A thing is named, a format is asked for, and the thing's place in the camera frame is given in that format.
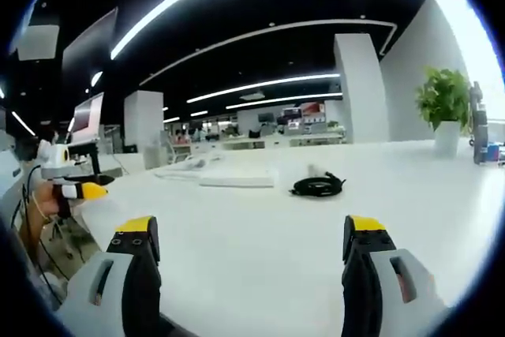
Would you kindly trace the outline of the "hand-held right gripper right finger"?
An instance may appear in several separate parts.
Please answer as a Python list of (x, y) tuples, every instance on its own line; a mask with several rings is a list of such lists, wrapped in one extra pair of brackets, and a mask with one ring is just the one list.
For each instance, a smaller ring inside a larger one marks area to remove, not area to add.
[(345, 218), (342, 261), (343, 336), (430, 336), (447, 315), (432, 274), (376, 219)]

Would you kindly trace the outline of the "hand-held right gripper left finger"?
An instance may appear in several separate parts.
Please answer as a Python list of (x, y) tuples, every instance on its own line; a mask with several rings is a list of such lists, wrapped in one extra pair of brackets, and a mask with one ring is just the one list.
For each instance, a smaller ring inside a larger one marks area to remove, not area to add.
[(58, 317), (74, 336), (160, 336), (159, 261), (156, 217), (127, 221), (71, 278)]

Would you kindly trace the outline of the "person's left hand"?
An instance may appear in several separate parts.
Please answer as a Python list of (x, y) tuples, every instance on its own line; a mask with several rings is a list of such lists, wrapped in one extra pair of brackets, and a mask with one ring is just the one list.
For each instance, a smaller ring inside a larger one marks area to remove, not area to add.
[(44, 182), (32, 191), (31, 194), (35, 210), (43, 220), (48, 220), (51, 216), (57, 215), (60, 211), (58, 201), (53, 195), (53, 188), (52, 182)]

